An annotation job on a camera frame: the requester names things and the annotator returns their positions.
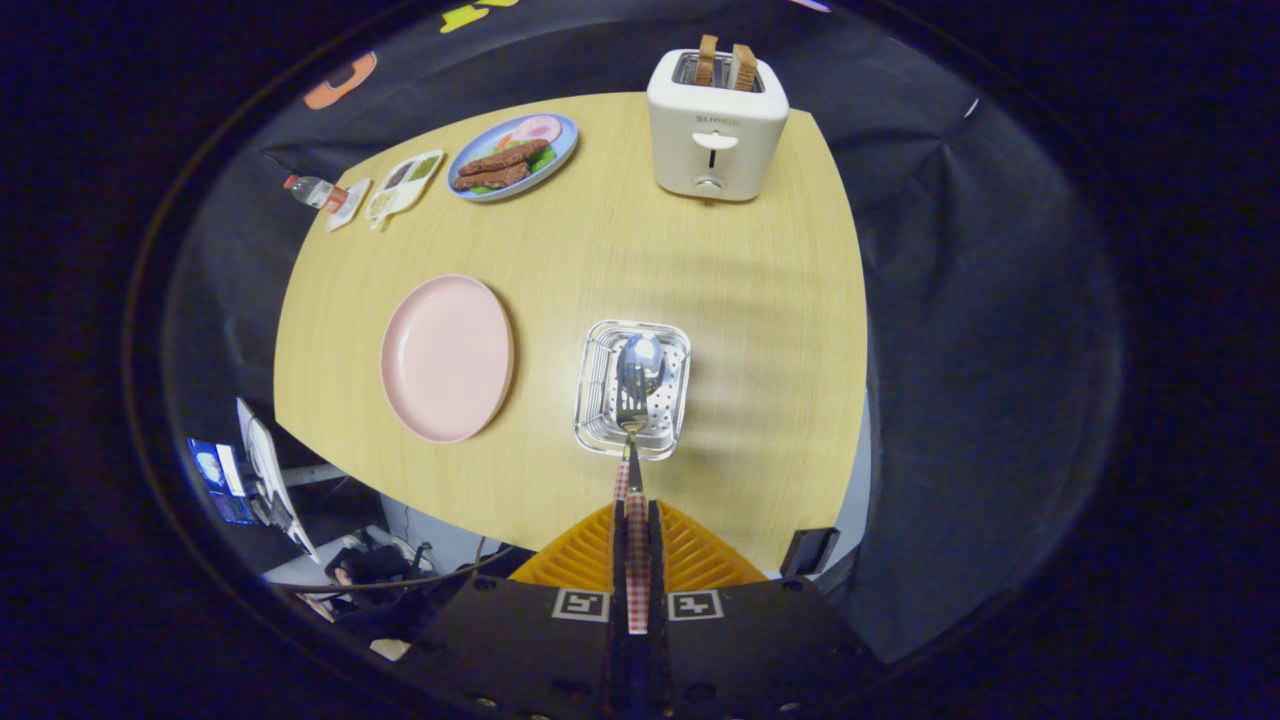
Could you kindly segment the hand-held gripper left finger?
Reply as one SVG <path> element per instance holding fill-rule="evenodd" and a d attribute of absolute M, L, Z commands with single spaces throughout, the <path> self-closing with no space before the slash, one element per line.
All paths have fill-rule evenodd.
<path fill-rule="evenodd" d="M 614 719 L 627 708 L 625 510 L 599 511 L 605 588 L 476 575 L 399 661 L 434 717 Z"/>

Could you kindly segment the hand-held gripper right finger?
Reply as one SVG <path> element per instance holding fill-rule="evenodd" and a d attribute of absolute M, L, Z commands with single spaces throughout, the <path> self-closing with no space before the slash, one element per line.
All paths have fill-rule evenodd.
<path fill-rule="evenodd" d="M 881 661 L 806 578 L 750 579 L 726 543 L 659 501 L 646 547 L 655 717 L 836 717 L 879 680 Z"/>

